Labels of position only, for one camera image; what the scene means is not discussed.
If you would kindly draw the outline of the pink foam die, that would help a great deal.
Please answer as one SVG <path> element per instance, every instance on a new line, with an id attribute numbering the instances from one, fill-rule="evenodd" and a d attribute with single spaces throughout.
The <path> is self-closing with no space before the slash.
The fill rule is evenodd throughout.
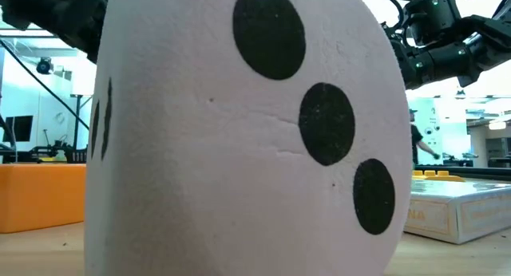
<path id="1" fill-rule="evenodd" d="M 383 276 L 408 105 L 362 0 L 108 0 L 85 276 Z"/>

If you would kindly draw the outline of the yellow toy brick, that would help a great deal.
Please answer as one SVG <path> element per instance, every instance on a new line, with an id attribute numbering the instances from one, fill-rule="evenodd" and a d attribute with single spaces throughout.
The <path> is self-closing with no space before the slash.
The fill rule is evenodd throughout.
<path id="1" fill-rule="evenodd" d="M 413 180 L 431 180 L 431 181 L 449 181 L 449 182 L 465 182 L 465 180 L 458 175 L 451 175 L 448 171 L 435 171 L 435 170 L 413 170 Z"/>

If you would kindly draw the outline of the orange playing card box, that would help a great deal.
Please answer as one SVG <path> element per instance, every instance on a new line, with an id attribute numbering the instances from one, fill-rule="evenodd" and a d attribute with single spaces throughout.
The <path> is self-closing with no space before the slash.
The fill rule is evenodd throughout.
<path id="1" fill-rule="evenodd" d="M 511 184 L 414 180 L 406 233 L 454 244 L 511 227 Z"/>

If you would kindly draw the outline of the orange angled toy brick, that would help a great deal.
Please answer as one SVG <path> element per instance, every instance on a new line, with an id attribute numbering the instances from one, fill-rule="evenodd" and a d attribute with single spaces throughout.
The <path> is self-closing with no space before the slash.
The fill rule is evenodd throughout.
<path id="1" fill-rule="evenodd" d="M 0 234 L 85 217 L 85 164 L 0 164 Z"/>

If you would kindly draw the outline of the person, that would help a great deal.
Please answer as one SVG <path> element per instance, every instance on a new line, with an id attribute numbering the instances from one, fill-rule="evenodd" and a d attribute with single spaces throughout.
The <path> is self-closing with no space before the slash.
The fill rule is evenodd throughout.
<path id="1" fill-rule="evenodd" d="M 414 124 L 415 122 L 415 113 L 417 110 L 409 109 L 410 115 L 410 128 L 411 128 L 411 144 L 412 144 L 412 161 L 414 165 L 418 164 L 418 149 L 420 148 L 424 152 L 429 153 L 435 160 L 440 158 L 440 155 L 437 154 L 432 148 L 430 148 L 426 143 L 423 142 L 423 136 L 419 132 L 418 127 Z"/>

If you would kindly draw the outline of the black background machine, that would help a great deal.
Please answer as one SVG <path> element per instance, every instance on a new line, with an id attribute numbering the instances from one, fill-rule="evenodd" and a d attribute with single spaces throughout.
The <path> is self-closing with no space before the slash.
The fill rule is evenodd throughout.
<path id="1" fill-rule="evenodd" d="M 87 149 L 72 146 L 37 146 L 29 151 L 29 156 L 37 163 L 84 164 L 87 161 Z"/>

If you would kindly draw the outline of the black diagonal strut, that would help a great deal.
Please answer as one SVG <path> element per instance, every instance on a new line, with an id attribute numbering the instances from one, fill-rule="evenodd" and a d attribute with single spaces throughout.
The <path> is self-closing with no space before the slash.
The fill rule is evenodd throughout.
<path id="1" fill-rule="evenodd" d="M 52 89 L 50 89 L 42 80 L 40 80 L 19 58 L 19 56 L 6 44 L 6 42 L 0 37 L 0 45 L 7 51 L 7 53 L 56 101 L 62 104 L 67 111 L 75 117 L 75 120 L 82 124 L 85 129 L 89 130 L 89 126 L 86 122 L 81 119 L 78 114 L 71 109 Z"/>

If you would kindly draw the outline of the black aluminium table frame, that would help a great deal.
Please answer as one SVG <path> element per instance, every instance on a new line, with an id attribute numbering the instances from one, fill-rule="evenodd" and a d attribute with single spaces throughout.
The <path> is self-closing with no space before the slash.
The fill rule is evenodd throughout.
<path id="1" fill-rule="evenodd" d="M 458 175 L 470 179 L 490 179 L 511 182 L 511 168 L 473 168 L 418 165 L 414 168 L 420 171 L 448 171 L 451 175 Z"/>

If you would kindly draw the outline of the black wall monitor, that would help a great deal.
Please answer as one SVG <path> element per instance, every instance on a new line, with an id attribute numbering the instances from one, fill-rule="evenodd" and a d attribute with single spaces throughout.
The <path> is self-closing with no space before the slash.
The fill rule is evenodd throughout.
<path id="1" fill-rule="evenodd" d="M 8 116 L 4 123 L 14 134 L 17 142 L 30 142 L 33 126 L 33 116 Z"/>

